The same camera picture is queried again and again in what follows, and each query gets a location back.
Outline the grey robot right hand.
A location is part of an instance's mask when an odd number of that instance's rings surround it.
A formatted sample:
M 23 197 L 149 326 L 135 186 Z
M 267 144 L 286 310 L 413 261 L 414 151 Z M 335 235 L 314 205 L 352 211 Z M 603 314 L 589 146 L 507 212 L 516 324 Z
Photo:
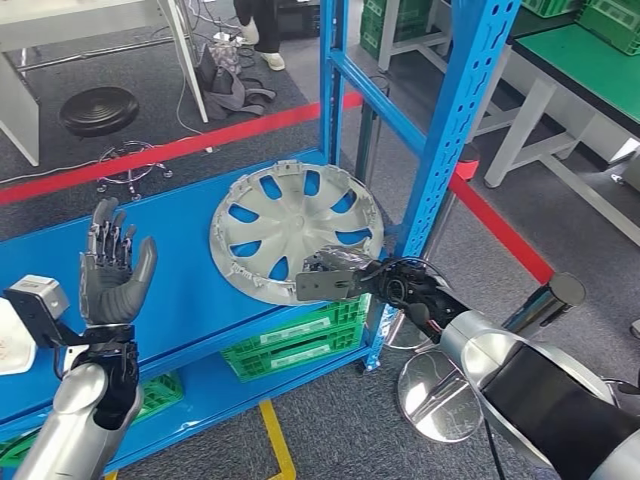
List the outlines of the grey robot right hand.
M 375 287 L 368 276 L 380 266 L 357 249 L 325 246 L 304 260 L 303 271 L 295 277 L 296 296 L 300 301 L 337 301 L 373 294 Z

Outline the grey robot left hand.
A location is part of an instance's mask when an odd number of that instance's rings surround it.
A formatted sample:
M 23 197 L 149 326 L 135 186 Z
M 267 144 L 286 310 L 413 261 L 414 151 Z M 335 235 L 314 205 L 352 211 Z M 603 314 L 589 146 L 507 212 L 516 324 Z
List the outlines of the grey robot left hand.
M 91 326 L 130 324 L 140 313 L 158 260 L 150 236 L 139 245 L 133 262 L 136 227 L 123 227 L 126 213 L 115 197 L 100 200 L 94 210 L 81 254 L 80 311 Z

